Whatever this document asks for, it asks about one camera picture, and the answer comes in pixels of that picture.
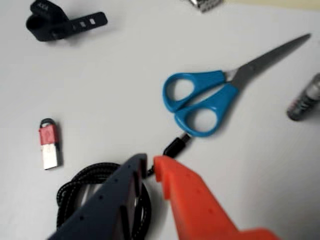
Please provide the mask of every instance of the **usb connector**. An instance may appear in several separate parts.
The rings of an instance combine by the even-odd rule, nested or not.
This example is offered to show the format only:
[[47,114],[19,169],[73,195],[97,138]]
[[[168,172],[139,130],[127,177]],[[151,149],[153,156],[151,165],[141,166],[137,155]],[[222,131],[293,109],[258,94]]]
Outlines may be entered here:
[[57,167],[60,162],[60,147],[55,121],[51,118],[43,119],[40,123],[39,133],[43,168],[47,170]]

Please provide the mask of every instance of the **white table surface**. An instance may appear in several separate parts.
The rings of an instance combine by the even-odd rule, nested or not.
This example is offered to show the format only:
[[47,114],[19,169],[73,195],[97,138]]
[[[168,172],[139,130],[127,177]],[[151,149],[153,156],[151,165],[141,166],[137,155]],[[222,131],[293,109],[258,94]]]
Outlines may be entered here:
[[[201,14],[179,0],[55,0],[70,19],[103,11],[109,24],[52,43],[27,31],[31,1],[0,8],[0,239],[55,231],[56,193],[82,168],[152,157],[182,130],[163,104],[176,72],[229,70],[305,33],[312,38],[252,82],[223,127],[178,157],[199,173],[239,229],[320,238],[320,111],[286,108],[320,71],[320,12],[226,3]],[[64,166],[42,167],[38,127],[61,126]],[[177,239],[160,184],[147,181],[147,239]]]

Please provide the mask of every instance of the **cable connector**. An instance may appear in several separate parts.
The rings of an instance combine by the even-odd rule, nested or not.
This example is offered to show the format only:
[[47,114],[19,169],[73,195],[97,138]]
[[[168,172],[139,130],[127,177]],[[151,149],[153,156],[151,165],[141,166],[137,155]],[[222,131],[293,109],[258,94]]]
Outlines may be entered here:
[[[182,134],[180,137],[175,138],[163,151],[163,155],[175,158],[179,153],[185,149],[187,143],[191,140],[191,136],[189,136],[186,132]],[[151,176],[155,173],[155,166],[153,165],[147,172],[147,176]]]
[[55,121],[51,118],[43,119],[39,133],[44,170],[57,167],[60,162],[60,146]]

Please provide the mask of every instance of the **metal object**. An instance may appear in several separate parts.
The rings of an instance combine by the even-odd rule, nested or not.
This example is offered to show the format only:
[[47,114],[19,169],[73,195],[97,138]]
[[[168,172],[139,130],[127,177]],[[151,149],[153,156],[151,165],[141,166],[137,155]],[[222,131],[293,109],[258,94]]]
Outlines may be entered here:
[[189,0],[189,2],[201,12],[207,12],[217,5],[221,4],[223,0]]
[[[164,104],[170,112],[175,113],[174,118],[176,123],[189,135],[207,137],[218,129],[231,103],[254,77],[293,52],[307,41],[310,36],[310,34],[306,34],[291,40],[238,69],[229,72],[218,70],[173,74],[167,79],[163,86],[162,96]],[[181,100],[174,100],[168,96],[168,88],[181,79],[189,80],[193,83],[193,92]],[[223,87],[212,96],[196,104],[187,105],[197,96],[219,85],[223,85]],[[188,123],[188,119],[193,115],[192,113],[196,113],[201,109],[209,109],[216,115],[216,122],[208,131],[197,131],[190,127]]]
[[232,85],[239,90],[243,89],[251,79],[293,52],[310,36],[306,34],[298,37],[241,66],[233,77]]
[[55,121],[51,118],[43,119],[40,123],[40,143],[45,170],[57,167],[60,163],[60,145]]
[[294,121],[302,120],[320,102],[320,73],[304,89],[300,96],[291,104],[287,115]]

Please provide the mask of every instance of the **black rubber strap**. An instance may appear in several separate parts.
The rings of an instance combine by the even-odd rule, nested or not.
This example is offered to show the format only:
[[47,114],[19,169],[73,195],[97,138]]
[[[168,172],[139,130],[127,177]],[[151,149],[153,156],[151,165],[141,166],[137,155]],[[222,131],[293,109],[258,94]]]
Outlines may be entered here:
[[103,12],[69,20],[59,6],[47,0],[36,0],[30,9],[33,15],[26,21],[26,27],[41,42],[64,39],[108,23]]

